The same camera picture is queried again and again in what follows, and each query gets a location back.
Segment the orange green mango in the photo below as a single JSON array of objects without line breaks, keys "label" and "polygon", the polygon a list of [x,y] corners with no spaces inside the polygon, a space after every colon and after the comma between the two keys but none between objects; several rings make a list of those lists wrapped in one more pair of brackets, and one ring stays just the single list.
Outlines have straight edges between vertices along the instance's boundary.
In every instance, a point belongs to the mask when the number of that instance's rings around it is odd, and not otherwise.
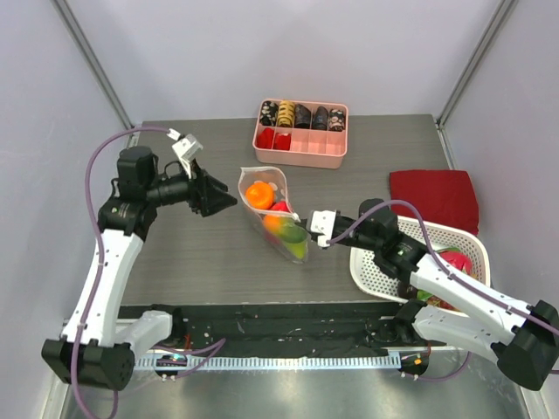
[{"label": "orange green mango", "polygon": [[283,242],[297,244],[307,240],[307,232],[289,216],[266,215],[263,225],[270,234]]}]

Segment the clear polka dot zip bag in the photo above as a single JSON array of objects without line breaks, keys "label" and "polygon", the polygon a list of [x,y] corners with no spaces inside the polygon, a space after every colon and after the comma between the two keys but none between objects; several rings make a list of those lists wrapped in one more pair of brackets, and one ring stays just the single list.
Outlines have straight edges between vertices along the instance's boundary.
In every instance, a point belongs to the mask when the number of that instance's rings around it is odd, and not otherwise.
[{"label": "clear polka dot zip bag", "polygon": [[[291,213],[278,212],[254,209],[245,199],[245,191],[255,182],[267,182],[274,189],[274,203],[278,201],[286,201]],[[262,167],[242,167],[240,169],[240,176],[238,179],[238,193],[241,197],[248,219],[250,220],[254,229],[280,254],[285,258],[296,264],[302,264],[307,261],[296,259],[285,247],[284,242],[279,240],[274,235],[270,234],[263,225],[263,218],[266,215],[274,216],[289,216],[294,221],[299,221],[300,218],[293,210],[289,202],[289,195],[287,189],[287,182],[284,173],[276,167],[262,166]]]}]

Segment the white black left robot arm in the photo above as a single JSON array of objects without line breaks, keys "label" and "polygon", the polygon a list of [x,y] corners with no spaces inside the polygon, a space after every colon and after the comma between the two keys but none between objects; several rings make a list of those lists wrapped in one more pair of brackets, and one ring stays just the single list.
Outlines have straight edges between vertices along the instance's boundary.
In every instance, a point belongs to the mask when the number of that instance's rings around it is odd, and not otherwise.
[{"label": "white black left robot arm", "polygon": [[93,219],[97,244],[79,302],[59,338],[42,347],[42,358],[62,382],[121,391],[149,349],[184,342],[186,327],[176,309],[146,311],[122,331],[116,322],[158,208],[187,203],[207,217],[237,203],[224,183],[197,164],[194,155],[201,148],[188,139],[173,145],[175,175],[158,171],[158,158],[148,147],[121,151],[112,194]]}]

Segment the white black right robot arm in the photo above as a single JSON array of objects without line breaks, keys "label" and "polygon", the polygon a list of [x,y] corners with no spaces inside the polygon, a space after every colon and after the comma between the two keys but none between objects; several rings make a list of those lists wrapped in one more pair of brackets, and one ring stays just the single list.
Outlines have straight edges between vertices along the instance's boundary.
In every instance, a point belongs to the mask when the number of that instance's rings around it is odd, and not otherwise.
[{"label": "white black right robot arm", "polygon": [[428,237],[422,241],[398,226],[393,206],[403,200],[369,199],[357,219],[336,210],[313,210],[296,218],[322,248],[334,244],[371,251],[387,277],[433,293],[455,307],[446,313],[418,299],[405,303],[394,318],[394,332],[406,345],[420,339],[462,348],[491,361],[517,385],[537,391],[556,373],[558,311],[550,303],[515,299],[483,285],[445,261]]}]

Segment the green pear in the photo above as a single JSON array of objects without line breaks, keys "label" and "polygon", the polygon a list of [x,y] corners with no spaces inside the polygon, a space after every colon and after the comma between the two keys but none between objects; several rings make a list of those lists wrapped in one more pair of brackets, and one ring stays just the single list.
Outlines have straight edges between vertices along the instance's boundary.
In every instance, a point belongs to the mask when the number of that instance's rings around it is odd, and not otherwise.
[{"label": "green pear", "polygon": [[299,243],[288,243],[284,242],[286,249],[298,260],[304,260],[307,258],[307,242],[302,241]]}]

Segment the orange tangerine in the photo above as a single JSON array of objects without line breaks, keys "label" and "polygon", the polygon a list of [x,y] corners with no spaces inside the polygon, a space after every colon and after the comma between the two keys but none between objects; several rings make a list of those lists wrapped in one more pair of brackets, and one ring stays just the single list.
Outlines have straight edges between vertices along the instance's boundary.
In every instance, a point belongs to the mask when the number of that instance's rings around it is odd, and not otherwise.
[{"label": "orange tangerine", "polygon": [[274,189],[267,182],[255,182],[245,191],[246,201],[256,210],[269,210],[274,198]]}]

